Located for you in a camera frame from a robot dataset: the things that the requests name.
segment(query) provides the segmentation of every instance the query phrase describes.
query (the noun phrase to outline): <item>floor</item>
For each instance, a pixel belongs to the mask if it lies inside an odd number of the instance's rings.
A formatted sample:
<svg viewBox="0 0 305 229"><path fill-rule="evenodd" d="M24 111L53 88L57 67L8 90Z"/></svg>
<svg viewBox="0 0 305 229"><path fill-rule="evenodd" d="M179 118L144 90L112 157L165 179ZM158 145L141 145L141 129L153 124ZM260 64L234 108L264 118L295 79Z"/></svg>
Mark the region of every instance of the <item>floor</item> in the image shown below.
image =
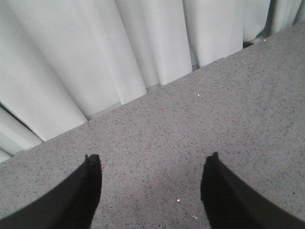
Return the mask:
<svg viewBox="0 0 305 229"><path fill-rule="evenodd" d="M200 201L214 151L305 220L305 24L205 66L0 164L0 216L102 159L93 229L210 228Z"/></svg>

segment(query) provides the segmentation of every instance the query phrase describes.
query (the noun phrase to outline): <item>white curtain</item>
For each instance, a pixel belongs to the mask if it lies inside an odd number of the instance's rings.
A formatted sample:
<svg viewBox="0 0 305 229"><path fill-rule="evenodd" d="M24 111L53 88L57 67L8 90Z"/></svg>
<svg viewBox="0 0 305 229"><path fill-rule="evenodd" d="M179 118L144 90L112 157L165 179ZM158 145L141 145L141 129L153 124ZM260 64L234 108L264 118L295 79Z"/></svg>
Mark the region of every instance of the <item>white curtain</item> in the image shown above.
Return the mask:
<svg viewBox="0 0 305 229"><path fill-rule="evenodd" d="M267 18L270 34L302 21L304 1L1 1L0 102L18 118L0 110L1 158L241 50Z"/></svg>

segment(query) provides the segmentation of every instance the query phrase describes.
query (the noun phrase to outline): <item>drape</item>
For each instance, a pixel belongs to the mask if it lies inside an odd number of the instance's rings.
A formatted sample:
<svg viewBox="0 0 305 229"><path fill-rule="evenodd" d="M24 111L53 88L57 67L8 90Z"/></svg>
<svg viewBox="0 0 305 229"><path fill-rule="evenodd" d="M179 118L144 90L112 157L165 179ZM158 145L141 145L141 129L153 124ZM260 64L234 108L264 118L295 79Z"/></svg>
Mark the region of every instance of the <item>drape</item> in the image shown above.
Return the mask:
<svg viewBox="0 0 305 229"><path fill-rule="evenodd" d="M304 19L304 0L3 0L0 155Z"/></svg>

